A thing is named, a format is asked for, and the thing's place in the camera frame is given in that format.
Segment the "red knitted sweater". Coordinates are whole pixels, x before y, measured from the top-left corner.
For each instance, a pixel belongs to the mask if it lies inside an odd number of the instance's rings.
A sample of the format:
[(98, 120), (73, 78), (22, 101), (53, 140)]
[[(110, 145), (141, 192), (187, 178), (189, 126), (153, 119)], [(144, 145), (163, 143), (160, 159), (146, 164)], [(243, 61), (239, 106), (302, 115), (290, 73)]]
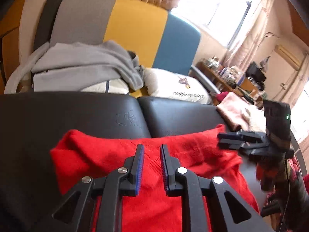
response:
[(180, 231), (181, 200), (168, 197), (163, 187), (160, 147), (167, 145), (182, 166), (205, 178), (222, 177), (256, 211), (258, 203), (240, 172), (242, 159), (236, 152), (221, 150), (216, 128), (179, 136), (144, 139), (105, 139), (78, 130), (67, 132), (51, 149), (59, 190), (65, 194), (82, 177), (100, 178), (123, 165), (137, 145), (144, 146), (141, 190), (123, 199), (123, 231)]

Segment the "pink brown blanket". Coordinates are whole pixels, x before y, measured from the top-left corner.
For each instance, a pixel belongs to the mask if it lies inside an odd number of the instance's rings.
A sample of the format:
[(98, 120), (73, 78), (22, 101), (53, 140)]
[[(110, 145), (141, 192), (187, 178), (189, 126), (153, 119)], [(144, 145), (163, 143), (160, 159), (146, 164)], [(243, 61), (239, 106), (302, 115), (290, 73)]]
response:
[(264, 111), (246, 103), (234, 92), (229, 92), (216, 109), (232, 131), (265, 132), (266, 130)]

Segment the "cluttered wooden shelf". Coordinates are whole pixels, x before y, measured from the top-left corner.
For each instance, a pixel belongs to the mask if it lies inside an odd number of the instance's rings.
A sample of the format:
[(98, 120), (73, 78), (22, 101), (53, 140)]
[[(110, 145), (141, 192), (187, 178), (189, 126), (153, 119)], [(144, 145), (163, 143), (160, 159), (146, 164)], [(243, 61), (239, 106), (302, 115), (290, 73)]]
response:
[(246, 75), (238, 74), (234, 68), (215, 67), (206, 59), (201, 59), (191, 72), (204, 83), (212, 97), (223, 92), (233, 92), (245, 102), (262, 109), (263, 98), (259, 86)]

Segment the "beige curtain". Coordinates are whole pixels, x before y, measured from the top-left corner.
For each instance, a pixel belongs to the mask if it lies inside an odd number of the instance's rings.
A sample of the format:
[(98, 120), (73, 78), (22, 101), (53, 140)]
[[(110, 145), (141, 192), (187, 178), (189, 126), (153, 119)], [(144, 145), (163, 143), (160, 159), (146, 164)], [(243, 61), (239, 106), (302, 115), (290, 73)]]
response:
[(226, 36), (225, 28), (238, 25), (230, 36), (223, 66), (236, 66), (240, 71), (253, 61), (266, 34), (275, 0), (139, 0), (175, 11), (189, 19), (219, 42)]

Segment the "white embroidered pillow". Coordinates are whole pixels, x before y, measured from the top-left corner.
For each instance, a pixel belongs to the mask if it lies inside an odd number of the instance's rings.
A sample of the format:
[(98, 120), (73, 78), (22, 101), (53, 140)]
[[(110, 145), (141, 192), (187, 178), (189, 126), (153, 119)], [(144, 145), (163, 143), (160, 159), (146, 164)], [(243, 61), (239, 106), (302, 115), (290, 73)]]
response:
[(189, 76), (163, 69), (146, 68), (143, 73), (148, 95), (201, 104), (211, 104), (212, 100), (200, 82)]

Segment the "grey garment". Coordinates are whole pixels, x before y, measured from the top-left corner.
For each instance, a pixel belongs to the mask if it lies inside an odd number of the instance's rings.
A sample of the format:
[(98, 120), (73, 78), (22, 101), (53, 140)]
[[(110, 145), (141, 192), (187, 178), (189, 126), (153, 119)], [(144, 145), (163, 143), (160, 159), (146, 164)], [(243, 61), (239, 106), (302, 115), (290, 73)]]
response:
[(32, 68), (34, 90), (81, 91), (122, 79), (136, 91), (143, 87), (138, 56), (109, 40), (99, 45), (57, 43)]

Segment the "wooden cabinet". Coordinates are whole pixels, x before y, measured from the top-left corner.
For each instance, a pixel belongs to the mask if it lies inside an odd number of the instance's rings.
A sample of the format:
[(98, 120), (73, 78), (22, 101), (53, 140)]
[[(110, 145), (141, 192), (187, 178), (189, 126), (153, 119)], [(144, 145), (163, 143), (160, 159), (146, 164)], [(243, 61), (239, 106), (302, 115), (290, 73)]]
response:
[(1, 19), (1, 94), (19, 66), (19, 26), (25, 0), (15, 0)]

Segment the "wall air conditioner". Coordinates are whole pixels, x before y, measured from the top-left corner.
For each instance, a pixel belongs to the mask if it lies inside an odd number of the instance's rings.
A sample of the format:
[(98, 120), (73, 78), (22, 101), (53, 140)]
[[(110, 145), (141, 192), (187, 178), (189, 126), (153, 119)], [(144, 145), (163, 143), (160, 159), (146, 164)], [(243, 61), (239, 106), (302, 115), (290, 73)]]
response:
[(301, 68), (304, 52), (296, 45), (284, 46), (277, 44), (274, 51), (283, 58), (294, 70), (299, 71)]

